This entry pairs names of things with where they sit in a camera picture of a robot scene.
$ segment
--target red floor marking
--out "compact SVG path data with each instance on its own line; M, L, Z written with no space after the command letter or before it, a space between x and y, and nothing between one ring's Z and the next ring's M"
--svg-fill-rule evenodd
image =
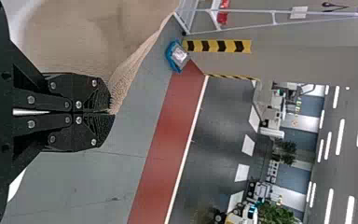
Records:
M204 79L191 61L173 74L128 223L164 223Z

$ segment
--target white machine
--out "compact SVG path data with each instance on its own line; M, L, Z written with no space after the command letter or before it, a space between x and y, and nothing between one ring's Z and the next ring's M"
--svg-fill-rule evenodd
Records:
M226 218L226 224L257 224L258 223L258 213L257 208L247 203L243 208L242 217L230 213Z

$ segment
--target gray wall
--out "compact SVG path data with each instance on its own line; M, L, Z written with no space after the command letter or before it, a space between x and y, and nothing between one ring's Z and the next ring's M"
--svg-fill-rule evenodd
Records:
M316 152L316 145L318 141L317 133L309 133L283 127L281 127L281 131L284 131L284 140L295 142L298 149Z
M300 115L320 118L324 109L324 98L317 96L302 96Z
M310 171L280 164L276 182L279 187L307 194L309 182Z

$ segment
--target green plant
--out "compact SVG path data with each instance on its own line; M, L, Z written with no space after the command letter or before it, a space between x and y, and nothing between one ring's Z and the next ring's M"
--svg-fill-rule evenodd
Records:
M271 203L258 207L258 215L262 224L297 224L293 212Z
M292 165L296 161L296 156L293 154L284 154L281 156L281 161L284 164Z
M278 147L282 148L286 153L296 154L297 144L294 142L279 141L277 142Z

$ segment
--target machine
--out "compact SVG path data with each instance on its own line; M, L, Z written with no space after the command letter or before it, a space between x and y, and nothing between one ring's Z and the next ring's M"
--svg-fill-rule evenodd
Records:
M115 120L110 92L100 78L42 74L10 41L0 2L0 222L10 184L42 151L100 147Z

